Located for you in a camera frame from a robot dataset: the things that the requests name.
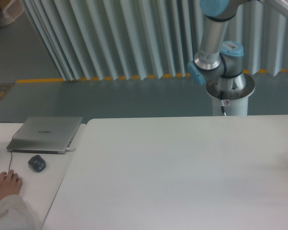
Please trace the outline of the person's hand on mouse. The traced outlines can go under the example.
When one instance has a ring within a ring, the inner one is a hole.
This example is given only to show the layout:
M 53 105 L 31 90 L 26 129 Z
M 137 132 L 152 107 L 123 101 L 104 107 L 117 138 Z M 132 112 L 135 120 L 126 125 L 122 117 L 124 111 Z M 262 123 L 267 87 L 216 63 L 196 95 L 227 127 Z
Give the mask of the person's hand on mouse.
M 0 173 L 0 201 L 11 195 L 18 195 L 22 186 L 22 178 L 14 170 Z

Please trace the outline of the white sleeved forearm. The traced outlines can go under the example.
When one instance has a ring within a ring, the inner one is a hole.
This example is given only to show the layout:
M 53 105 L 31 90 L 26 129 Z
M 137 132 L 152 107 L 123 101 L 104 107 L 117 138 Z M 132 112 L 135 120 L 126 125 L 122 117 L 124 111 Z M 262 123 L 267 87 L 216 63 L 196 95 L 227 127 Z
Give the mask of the white sleeved forearm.
M 20 195 L 0 201 L 0 230 L 36 230 L 35 220 Z

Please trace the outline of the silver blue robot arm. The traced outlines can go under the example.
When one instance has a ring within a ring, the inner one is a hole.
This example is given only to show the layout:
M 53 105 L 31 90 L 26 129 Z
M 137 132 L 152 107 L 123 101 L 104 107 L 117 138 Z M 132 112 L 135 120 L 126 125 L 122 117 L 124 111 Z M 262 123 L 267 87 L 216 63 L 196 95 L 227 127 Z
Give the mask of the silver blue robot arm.
M 235 77 L 247 69 L 250 74 L 264 68 L 270 75 L 288 70 L 288 0 L 201 0 L 204 30 L 199 48 L 187 65 L 197 84 L 223 76 Z M 246 42 L 222 48 L 229 22 L 243 5 L 251 14 L 243 19 Z

